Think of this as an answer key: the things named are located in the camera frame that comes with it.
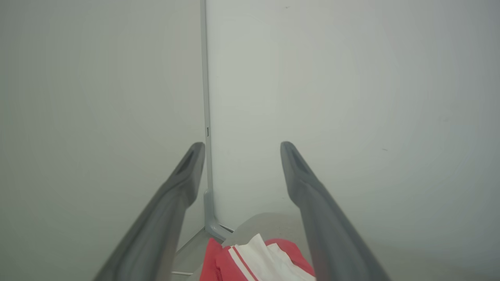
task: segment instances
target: gray metal frame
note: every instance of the gray metal frame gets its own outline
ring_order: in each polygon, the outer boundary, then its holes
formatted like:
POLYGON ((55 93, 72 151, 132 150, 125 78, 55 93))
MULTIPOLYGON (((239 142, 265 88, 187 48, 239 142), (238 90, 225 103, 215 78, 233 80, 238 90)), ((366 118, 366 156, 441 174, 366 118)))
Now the gray metal frame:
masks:
POLYGON ((214 183, 212 179, 212 142, 210 131, 210 99, 209 99, 209 68, 207 53, 207 9, 206 0, 200 0, 201 13, 201 65, 203 71, 203 100, 205 109, 205 146, 206 146, 206 174, 208 189, 203 196, 205 212, 205 230, 211 235, 226 240, 231 234, 219 224, 214 210, 214 183))

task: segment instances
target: red cloth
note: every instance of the red cloth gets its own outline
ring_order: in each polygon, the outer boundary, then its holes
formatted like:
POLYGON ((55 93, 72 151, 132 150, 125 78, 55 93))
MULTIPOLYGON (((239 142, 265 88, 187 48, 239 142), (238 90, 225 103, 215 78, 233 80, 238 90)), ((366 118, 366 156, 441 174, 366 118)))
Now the red cloth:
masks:
MULTIPOLYGON (((307 260, 302 256, 301 251, 297 245, 291 241, 285 239, 270 239, 265 242, 266 246, 276 243, 279 248, 284 251, 290 257, 292 263, 300 267, 305 272, 312 276, 315 276, 313 267, 307 262, 307 260)), ((208 245, 206 246, 205 259, 203 261, 203 268, 201 270, 200 281, 246 281, 248 280, 242 273, 240 268, 235 263, 234 259, 231 257, 229 250, 231 246, 222 246, 215 241, 215 239, 210 238, 208 245)), ((248 268, 244 260, 241 259, 244 266, 248 268)))

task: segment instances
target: floor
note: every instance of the floor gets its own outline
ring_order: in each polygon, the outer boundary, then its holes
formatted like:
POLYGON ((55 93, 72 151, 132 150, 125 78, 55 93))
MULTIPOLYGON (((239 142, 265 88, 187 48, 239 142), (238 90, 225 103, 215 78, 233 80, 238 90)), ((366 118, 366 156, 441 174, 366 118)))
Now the floor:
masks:
MULTIPOLYGON (((172 271, 193 273, 203 264, 205 250, 209 239, 214 238, 205 229, 198 232, 189 242, 186 243, 175 255, 172 271)), ((189 278, 187 275, 172 274, 171 281, 185 281, 189 278)))

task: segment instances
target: white wall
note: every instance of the white wall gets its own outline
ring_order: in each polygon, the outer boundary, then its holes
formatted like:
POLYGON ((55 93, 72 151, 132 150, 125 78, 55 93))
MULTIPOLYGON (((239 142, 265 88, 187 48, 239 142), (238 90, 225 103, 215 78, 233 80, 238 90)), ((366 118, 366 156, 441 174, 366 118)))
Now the white wall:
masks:
POLYGON ((212 0, 216 216, 297 213, 291 141, 369 240, 500 277, 500 2, 212 0))
POLYGON ((0 3, 0 280, 91 280, 204 141, 200 31, 198 0, 0 3))

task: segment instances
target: red and white fabric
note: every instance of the red and white fabric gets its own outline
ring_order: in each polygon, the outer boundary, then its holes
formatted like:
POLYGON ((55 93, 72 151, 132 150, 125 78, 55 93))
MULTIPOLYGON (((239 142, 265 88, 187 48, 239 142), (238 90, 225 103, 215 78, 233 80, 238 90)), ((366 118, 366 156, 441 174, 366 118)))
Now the red and white fabric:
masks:
POLYGON ((200 281, 314 281, 314 270, 295 245, 285 239, 266 242, 260 234, 246 245, 222 248, 214 239, 206 247, 200 281))

